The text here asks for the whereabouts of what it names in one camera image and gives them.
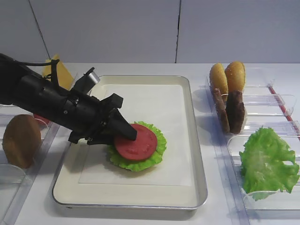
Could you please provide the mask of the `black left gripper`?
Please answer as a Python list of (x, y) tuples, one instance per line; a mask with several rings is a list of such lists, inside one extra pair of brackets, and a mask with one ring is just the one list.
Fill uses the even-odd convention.
[(135, 141), (137, 131), (118, 110), (122, 103), (123, 98), (115, 93), (103, 100), (87, 95), (77, 97), (63, 111), (63, 126), (72, 131), (68, 140), (75, 144), (85, 139), (88, 145), (113, 145), (115, 136), (120, 136)]

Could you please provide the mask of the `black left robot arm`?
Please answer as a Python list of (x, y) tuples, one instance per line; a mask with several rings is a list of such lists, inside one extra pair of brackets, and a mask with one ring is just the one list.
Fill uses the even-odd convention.
[(117, 94), (98, 100), (89, 96), (94, 86), (90, 69), (71, 90), (59, 86), (57, 65), (51, 60), (46, 77), (29, 67), (34, 63), (20, 62), (0, 55), (0, 102), (16, 105), (71, 130), (68, 140), (78, 143), (82, 138), (89, 145), (113, 144), (116, 136), (134, 141), (137, 131), (123, 118), (119, 109), (123, 98)]

